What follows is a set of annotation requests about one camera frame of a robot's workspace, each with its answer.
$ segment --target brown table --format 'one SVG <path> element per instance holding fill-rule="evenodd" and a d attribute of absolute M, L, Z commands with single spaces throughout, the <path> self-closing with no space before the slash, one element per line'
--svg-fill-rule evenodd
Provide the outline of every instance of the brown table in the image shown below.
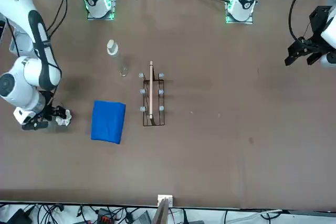
<path fill-rule="evenodd" d="M 59 1 L 34 0 L 46 24 Z M 118 0 L 113 22 L 89 22 L 69 0 L 52 44 L 71 125 L 23 132 L 0 102 L 0 198 L 155 205 L 172 194 L 176 206 L 334 210 L 336 71 L 304 58 L 285 67 L 291 1 L 259 0 L 253 25 L 226 25 L 213 0 Z M 298 0 L 297 36 L 323 3 Z M 130 63 L 125 78 L 109 39 Z M 9 40 L 1 72 L 15 60 Z M 149 60 L 165 73 L 163 127 L 142 126 Z M 90 140 L 96 99 L 127 104 L 120 145 Z"/>

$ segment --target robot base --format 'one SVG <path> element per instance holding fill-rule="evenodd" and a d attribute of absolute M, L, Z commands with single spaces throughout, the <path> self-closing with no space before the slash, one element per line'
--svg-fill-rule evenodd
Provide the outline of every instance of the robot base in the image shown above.
<path fill-rule="evenodd" d="M 116 0 L 104 0 L 106 7 L 108 7 L 109 11 L 101 18 L 95 18 L 93 17 L 90 12 L 88 11 L 88 5 L 86 1 L 84 0 L 84 3 L 86 5 L 87 10 L 87 20 L 114 20 L 114 12 L 116 11 Z"/>
<path fill-rule="evenodd" d="M 238 21 L 232 15 L 229 13 L 229 9 L 231 8 L 233 0 L 229 0 L 230 3 L 225 3 L 225 23 L 231 24 L 231 23 L 241 23 L 241 24 L 253 24 L 253 9 L 251 11 L 250 17 L 245 21 Z"/>

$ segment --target blue cloth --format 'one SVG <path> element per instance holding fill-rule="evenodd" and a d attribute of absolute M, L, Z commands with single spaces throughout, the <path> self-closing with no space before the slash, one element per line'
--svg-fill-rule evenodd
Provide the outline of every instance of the blue cloth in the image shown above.
<path fill-rule="evenodd" d="M 120 143 L 126 105 L 120 102 L 94 101 L 91 139 Z"/>

